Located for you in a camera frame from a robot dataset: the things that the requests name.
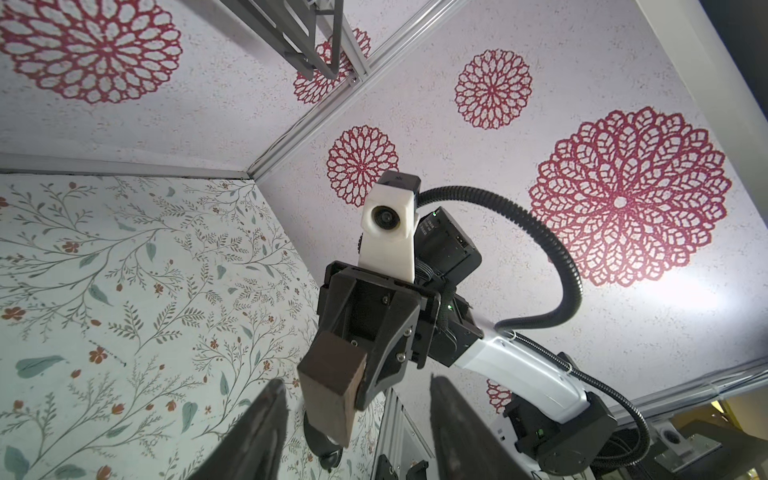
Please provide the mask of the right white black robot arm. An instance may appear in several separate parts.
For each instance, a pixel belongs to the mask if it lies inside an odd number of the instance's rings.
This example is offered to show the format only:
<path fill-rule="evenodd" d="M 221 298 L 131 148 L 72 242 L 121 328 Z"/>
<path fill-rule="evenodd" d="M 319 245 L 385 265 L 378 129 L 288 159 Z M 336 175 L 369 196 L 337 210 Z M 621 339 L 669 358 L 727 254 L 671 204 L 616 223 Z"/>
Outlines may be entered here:
<path fill-rule="evenodd" d="M 305 424 L 347 445 L 357 412 L 434 359 L 490 378 L 514 396 L 497 442 L 525 473 L 573 475 L 591 466 L 615 419 L 574 372 L 472 314 L 457 285 L 480 252 L 443 209 L 367 206 L 359 261 L 327 267 L 319 331 L 298 371 Z"/>

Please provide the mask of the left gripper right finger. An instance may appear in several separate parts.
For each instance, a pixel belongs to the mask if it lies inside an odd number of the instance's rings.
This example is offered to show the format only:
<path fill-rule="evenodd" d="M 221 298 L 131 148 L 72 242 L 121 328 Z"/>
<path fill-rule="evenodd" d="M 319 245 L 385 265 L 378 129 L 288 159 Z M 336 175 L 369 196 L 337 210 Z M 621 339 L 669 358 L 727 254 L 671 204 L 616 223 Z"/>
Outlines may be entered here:
<path fill-rule="evenodd" d="M 443 376 L 430 381 L 430 425 L 441 479 L 529 479 L 474 409 Z"/>

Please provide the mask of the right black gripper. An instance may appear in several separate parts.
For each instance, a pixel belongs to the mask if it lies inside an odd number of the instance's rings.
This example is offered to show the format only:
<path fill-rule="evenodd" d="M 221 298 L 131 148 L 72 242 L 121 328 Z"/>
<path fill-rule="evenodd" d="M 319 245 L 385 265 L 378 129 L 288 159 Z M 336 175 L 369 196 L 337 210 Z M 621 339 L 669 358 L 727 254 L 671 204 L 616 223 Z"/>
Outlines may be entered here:
<path fill-rule="evenodd" d="M 483 334 L 458 284 L 481 264 L 469 236 L 444 209 L 419 221 L 412 283 L 340 261 L 331 263 L 319 295 L 319 327 L 366 354 L 354 407 L 365 410 L 399 383 L 408 363 L 452 366 Z"/>

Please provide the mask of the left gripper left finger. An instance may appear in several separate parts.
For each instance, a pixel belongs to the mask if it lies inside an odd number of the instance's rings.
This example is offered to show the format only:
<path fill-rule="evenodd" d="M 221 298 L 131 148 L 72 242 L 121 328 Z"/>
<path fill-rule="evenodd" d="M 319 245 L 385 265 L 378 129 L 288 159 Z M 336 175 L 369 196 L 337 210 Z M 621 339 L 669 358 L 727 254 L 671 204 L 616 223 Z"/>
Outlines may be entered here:
<path fill-rule="evenodd" d="M 285 385 L 272 379 L 190 479 L 276 479 L 287 423 Z"/>

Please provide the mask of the dark brown plank block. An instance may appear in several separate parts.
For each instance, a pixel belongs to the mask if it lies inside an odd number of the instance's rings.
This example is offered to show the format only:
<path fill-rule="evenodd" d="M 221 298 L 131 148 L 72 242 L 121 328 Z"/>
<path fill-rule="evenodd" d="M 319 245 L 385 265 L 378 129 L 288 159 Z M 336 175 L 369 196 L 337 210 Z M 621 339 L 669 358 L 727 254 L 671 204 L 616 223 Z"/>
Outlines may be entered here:
<path fill-rule="evenodd" d="M 363 349 L 323 331 L 297 367 L 310 425 L 341 447 L 348 447 L 352 438 L 366 361 Z"/>

